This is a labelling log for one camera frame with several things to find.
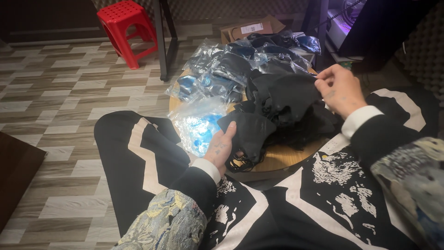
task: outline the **white cuff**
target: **white cuff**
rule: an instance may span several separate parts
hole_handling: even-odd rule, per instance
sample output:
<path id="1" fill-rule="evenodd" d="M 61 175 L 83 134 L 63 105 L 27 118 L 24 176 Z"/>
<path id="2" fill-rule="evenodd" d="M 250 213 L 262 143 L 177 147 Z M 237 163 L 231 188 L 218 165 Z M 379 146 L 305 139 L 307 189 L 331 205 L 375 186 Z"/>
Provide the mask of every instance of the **white cuff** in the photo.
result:
<path id="1" fill-rule="evenodd" d="M 221 174 L 219 173 L 219 170 L 216 168 L 216 166 L 208 160 L 205 160 L 204 158 L 196 159 L 191 166 L 202 169 L 213 179 L 216 184 L 218 184 L 221 180 Z"/>
<path id="2" fill-rule="evenodd" d="M 370 118 L 383 115 L 383 113 L 377 109 L 375 106 L 365 106 L 356 109 L 353 113 L 347 117 L 344 124 L 342 125 L 342 134 L 350 140 L 353 134 Z"/>

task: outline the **hand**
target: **hand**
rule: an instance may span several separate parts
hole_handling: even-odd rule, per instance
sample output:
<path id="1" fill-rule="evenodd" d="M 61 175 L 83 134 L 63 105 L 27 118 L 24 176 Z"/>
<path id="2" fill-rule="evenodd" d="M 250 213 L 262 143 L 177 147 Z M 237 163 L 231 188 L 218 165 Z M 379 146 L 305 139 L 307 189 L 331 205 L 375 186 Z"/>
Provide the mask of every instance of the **hand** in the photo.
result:
<path id="1" fill-rule="evenodd" d="M 226 167 L 225 162 L 231 154 L 231 139 L 236 134 L 236 122 L 232 121 L 228 128 L 226 129 L 225 134 L 222 130 L 219 130 L 217 133 L 213 135 L 213 138 L 210 141 L 210 145 L 208 146 L 208 150 L 203 157 L 205 160 L 213 163 L 216 168 L 219 170 L 221 177 L 225 174 Z"/>
<path id="2" fill-rule="evenodd" d="M 353 111 L 367 106 L 359 79 L 335 64 L 316 76 L 314 83 L 325 103 L 345 120 Z"/>

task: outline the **tapestry jacket sleeve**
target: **tapestry jacket sleeve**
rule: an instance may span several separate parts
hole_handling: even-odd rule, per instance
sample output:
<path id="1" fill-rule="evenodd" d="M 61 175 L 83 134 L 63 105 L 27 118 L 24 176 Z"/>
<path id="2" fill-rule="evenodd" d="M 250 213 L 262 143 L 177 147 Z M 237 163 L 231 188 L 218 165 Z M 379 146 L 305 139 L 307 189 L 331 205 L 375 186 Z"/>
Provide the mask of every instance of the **tapestry jacket sleeve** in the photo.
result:
<path id="1" fill-rule="evenodd" d="M 351 133 L 351 145 L 427 242 L 444 250 L 444 141 L 376 114 Z"/>
<path id="2" fill-rule="evenodd" d="M 215 183 L 220 180 L 219 171 L 211 167 L 209 161 L 199 159 L 169 189 L 154 196 L 112 250 L 197 249 L 214 210 Z"/>

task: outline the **red plastic stool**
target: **red plastic stool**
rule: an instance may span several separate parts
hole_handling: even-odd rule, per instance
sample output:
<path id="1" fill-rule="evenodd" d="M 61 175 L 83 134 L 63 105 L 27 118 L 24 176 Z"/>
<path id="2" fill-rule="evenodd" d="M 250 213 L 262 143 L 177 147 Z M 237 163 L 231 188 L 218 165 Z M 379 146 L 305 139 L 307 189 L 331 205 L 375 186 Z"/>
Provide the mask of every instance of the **red plastic stool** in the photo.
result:
<path id="1" fill-rule="evenodd" d="M 137 60 L 157 50 L 157 39 L 153 24 L 145 9 L 135 2 L 129 0 L 112 4 L 100 9 L 97 16 L 115 51 L 125 59 L 130 69 L 138 69 Z M 136 32 L 127 36 L 127 28 L 132 24 L 135 25 Z M 155 45 L 138 55 L 134 55 L 128 39 L 135 36 L 140 36 L 144 41 L 152 39 Z"/>

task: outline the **wooden tabletop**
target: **wooden tabletop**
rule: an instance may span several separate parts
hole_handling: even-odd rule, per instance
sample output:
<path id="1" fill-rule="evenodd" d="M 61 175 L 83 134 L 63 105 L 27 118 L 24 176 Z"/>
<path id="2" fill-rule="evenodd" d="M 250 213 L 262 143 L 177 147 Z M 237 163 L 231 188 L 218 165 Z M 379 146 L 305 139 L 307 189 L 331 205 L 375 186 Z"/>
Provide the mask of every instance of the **wooden tabletop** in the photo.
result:
<path id="1" fill-rule="evenodd" d="M 310 68 L 309 70 L 311 73 L 317 74 L 313 69 Z M 185 76 L 189 74 L 189 71 L 184 71 L 182 75 Z M 179 91 L 179 83 L 175 83 L 174 87 L 172 89 L 172 92 Z M 246 101 L 247 98 L 245 94 L 242 98 L 243 101 Z M 182 104 L 182 102 L 176 98 L 171 96 L 170 97 L 170 112 L 177 107 L 179 107 Z M 234 110 L 233 106 L 235 104 L 231 103 L 228 106 L 228 112 Z M 324 143 L 324 139 L 320 139 L 318 141 L 314 141 L 312 143 L 309 143 L 302 151 L 294 150 L 288 146 L 283 145 L 274 145 L 267 148 L 267 151 L 265 153 L 265 159 L 263 162 L 257 164 L 255 168 L 252 170 L 254 172 L 265 172 L 265 171 L 273 171 L 273 170 L 279 170 L 284 169 L 286 167 L 289 167 L 291 165 L 294 165 L 300 161 L 303 161 L 308 156 L 316 152 Z"/>

